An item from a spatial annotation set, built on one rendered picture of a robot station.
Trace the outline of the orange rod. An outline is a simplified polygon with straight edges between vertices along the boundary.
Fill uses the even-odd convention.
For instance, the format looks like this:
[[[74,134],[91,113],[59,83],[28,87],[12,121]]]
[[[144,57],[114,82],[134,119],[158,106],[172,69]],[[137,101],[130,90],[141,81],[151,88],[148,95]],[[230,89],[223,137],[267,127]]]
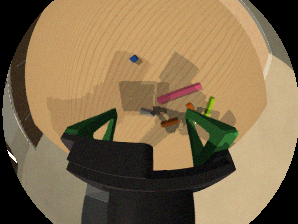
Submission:
[[[177,123],[179,123],[179,121],[178,121],[178,118],[176,117],[176,118],[172,118],[172,119],[169,119],[166,121],[162,121],[161,126],[162,126],[162,128],[164,128],[164,127],[171,126],[171,125],[174,125]]]
[[[193,106],[192,106],[192,104],[189,102],[189,103],[187,103],[186,104],[187,105],[187,107],[189,108],[189,109],[192,109],[192,110],[194,110],[194,108],[193,108]]]

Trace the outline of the lime green rod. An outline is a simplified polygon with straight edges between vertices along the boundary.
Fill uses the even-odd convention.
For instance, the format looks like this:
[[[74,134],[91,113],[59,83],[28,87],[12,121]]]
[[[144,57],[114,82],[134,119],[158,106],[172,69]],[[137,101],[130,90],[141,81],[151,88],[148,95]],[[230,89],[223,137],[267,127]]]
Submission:
[[[211,112],[211,109],[212,109],[212,107],[214,105],[214,102],[215,102],[215,98],[212,97],[212,96],[210,96],[209,101],[208,101],[208,104],[207,104],[207,107],[206,107],[205,112],[204,112],[203,115],[209,116],[209,114]]]

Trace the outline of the grey rod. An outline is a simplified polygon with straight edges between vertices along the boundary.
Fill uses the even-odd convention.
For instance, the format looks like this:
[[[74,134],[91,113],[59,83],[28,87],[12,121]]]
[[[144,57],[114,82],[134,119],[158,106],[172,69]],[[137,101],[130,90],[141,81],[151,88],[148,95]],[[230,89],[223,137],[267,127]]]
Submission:
[[[141,115],[150,116],[150,117],[154,117],[155,116],[155,111],[149,110],[149,109],[145,109],[145,108],[141,108],[140,114]]]

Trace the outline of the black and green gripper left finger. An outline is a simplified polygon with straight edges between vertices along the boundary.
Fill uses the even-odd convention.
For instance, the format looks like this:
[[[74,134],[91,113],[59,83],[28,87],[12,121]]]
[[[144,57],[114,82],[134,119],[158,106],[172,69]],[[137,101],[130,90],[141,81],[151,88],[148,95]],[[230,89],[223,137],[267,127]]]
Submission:
[[[109,121],[110,120],[110,121]],[[113,141],[114,132],[117,122],[117,111],[116,108],[108,110],[102,114],[83,120],[71,126],[68,126],[64,132],[75,134],[80,137],[92,138],[95,131],[102,127],[109,121],[107,130],[102,140]]]

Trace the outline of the small blue block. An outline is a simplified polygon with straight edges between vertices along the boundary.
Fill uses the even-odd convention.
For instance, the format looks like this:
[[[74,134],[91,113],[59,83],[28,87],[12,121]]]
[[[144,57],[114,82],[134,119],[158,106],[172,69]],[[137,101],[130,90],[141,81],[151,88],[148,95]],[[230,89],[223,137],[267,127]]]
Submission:
[[[136,60],[138,60],[137,56],[136,55],[133,55],[131,58],[129,58],[132,63],[134,63]]]

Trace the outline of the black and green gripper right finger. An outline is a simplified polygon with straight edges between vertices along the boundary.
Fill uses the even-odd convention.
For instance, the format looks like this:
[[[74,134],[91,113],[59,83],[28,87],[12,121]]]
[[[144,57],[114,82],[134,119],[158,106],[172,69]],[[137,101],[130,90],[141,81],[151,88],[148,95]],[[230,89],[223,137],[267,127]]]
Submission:
[[[228,149],[239,134],[235,127],[189,108],[187,108],[185,119],[191,145],[193,167],[203,165],[213,153]],[[193,121],[209,133],[209,139],[205,146],[203,146],[197,134]]]

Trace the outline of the pink rod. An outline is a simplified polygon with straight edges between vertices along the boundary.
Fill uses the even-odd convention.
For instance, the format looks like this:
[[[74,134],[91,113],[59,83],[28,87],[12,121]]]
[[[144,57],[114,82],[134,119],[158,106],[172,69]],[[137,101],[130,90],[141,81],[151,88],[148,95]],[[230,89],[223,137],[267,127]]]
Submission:
[[[199,89],[202,89],[202,86],[201,86],[201,84],[198,82],[198,83],[189,85],[189,86],[187,86],[187,87],[178,89],[178,90],[176,90],[176,91],[170,92],[170,93],[168,93],[168,94],[162,95],[162,96],[160,96],[160,97],[157,97],[157,101],[158,101],[159,104],[161,104],[161,103],[167,102],[167,101],[169,101],[169,100],[175,99],[175,98],[177,98],[177,97],[186,95],[186,94],[188,94],[188,93],[197,91],[197,90],[199,90]]]

